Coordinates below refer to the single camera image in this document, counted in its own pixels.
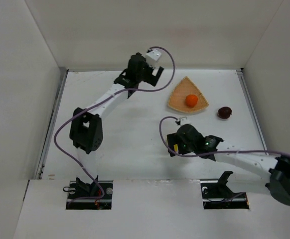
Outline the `fake orange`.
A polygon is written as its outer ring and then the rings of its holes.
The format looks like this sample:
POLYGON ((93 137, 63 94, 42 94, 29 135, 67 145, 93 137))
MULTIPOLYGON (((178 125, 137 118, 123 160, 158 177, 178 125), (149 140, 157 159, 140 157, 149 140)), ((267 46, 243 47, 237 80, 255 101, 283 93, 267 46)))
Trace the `fake orange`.
POLYGON ((192 108, 196 106, 198 103, 198 97, 194 94, 187 95, 185 98, 185 104, 189 107, 192 108))

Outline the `fake yellow pear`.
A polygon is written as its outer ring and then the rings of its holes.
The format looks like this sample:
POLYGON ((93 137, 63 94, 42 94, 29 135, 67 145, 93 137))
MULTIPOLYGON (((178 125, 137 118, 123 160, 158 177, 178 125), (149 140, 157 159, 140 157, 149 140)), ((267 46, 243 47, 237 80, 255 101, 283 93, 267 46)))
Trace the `fake yellow pear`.
POLYGON ((175 144, 173 147, 174 147, 174 151, 175 151, 175 152, 179 152, 179 150, 178 150, 178 145, 177 145, 177 144, 175 144))

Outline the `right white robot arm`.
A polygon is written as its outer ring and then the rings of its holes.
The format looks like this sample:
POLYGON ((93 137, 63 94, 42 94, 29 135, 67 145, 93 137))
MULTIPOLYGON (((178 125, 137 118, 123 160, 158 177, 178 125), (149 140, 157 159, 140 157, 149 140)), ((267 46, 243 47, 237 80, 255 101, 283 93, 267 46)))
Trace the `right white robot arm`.
POLYGON ((260 176, 262 188, 278 202, 290 206, 290 155, 263 150, 240 150, 232 145, 219 151, 224 140, 214 135, 203 136, 190 124, 167 135, 170 156, 200 157, 234 165, 260 176))

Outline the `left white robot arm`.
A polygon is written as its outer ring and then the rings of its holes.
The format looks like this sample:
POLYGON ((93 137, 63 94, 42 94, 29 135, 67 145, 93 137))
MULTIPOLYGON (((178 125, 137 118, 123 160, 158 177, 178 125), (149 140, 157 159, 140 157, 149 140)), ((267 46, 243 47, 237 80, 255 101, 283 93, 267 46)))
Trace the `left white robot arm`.
POLYGON ((120 103, 128 99, 137 89, 139 83, 144 81, 156 86, 163 68, 159 67, 153 75, 156 63, 161 57, 161 52, 152 49, 146 55, 136 53, 132 55, 128 67, 114 80, 110 89, 94 104, 99 104, 108 97, 110 99, 88 112, 75 118, 71 123, 70 139, 77 148, 78 160, 94 179, 98 179, 96 150, 103 141, 102 120, 105 119, 120 103))

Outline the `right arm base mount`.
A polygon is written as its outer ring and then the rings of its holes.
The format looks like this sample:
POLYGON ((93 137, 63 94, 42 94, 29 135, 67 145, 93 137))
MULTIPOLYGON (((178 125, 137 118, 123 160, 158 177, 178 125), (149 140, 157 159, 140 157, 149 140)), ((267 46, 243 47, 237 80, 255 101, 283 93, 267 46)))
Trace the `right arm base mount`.
POLYGON ((200 181, 203 208, 206 210, 249 209, 246 192, 234 193, 228 186, 232 171, 225 171, 219 179, 200 181))

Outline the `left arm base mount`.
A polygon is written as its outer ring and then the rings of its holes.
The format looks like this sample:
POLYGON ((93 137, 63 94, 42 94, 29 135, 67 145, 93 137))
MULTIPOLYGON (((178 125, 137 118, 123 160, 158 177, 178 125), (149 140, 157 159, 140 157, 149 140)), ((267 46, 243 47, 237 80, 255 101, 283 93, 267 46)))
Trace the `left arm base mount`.
POLYGON ((67 193, 67 210, 110 210, 112 207, 113 181, 99 181, 104 193, 94 183, 84 183, 79 178, 63 187, 67 193))

